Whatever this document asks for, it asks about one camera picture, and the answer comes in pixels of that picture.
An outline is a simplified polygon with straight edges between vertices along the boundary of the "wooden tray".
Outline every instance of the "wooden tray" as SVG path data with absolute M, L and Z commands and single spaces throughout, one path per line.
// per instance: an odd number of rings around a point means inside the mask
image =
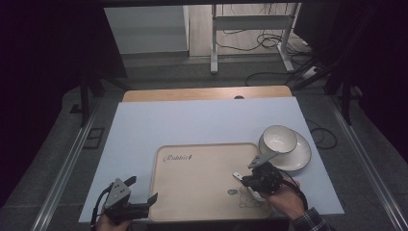
M 150 208 L 154 221 L 266 218 L 267 202 L 255 200 L 232 175 L 251 174 L 253 143 L 163 146 L 157 152 Z

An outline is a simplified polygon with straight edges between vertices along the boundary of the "cup and saucer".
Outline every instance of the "cup and saucer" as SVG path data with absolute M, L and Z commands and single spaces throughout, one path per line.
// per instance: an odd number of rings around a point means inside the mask
M 282 125 L 272 125 L 264 131 L 259 150 L 261 154 L 276 153 L 270 163 L 287 171 L 302 169 L 312 157 L 310 145 L 303 136 Z

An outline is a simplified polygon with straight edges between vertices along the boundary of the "aluminum rail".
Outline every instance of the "aluminum rail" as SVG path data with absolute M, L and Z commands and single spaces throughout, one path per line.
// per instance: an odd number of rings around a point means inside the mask
M 359 160 L 363 171 L 366 173 L 369 178 L 371 185 L 380 199 L 386 213 L 388 214 L 391 223 L 393 224 L 395 230 L 408 231 L 408 224 L 401 212 L 399 205 L 396 203 L 393 194 L 390 192 L 388 187 L 385 185 L 380 174 L 376 170 L 374 164 L 372 163 L 370 156 L 368 155 L 366 149 L 361 144 L 360 139 L 354 132 L 352 126 L 349 126 L 342 117 L 340 110 L 340 105 L 335 96 L 331 97 L 332 99 L 332 110 L 336 116 L 336 119 L 340 122 L 340 125 L 350 142 L 354 152 Z
M 51 218 L 53 217 L 61 196 L 63 195 L 69 176 L 71 175 L 71 172 L 75 167 L 78 156 L 81 152 L 82 147 L 84 146 L 85 140 L 87 139 L 87 135 L 95 119 L 99 103 L 100 99 L 95 98 L 95 102 L 92 104 L 90 109 L 89 120 L 79 131 L 78 136 L 75 139 L 75 142 L 73 143 L 69 154 L 66 157 L 63 166 L 61 167 L 60 172 L 55 178 L 54 184 L 51 187 L 51 190 L 48 193 L 47 197 L 45 198 L 44 203 L 39 210 L 37 218 L 33 226 L 31 227 L 32 231 L 45 231 L 48 228 Z

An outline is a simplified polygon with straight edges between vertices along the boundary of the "sleeve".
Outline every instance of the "sleeve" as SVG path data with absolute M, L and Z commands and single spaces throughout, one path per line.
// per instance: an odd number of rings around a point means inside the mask
M 330 225 L 324 220 L 315 208 L 306 211 L 305 215 L 292 221 L 295 231 L 329 231 Z

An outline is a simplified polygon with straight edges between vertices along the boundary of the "white paper sheet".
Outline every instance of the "white paper sheet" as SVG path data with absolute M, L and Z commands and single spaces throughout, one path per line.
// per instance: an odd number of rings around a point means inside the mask
M 136 175 L 129 202 L 146 202 L 161 146 L 258 143 L 264 130 L 276 124 L 295 130 L 311 145 L 309 165 L 291 172 L 309 207 L 323 215 L 343 214 L 296 99 L 284 97 L 120 103 L 79 221 L 90 222 L 97 197 L 116 177 Z

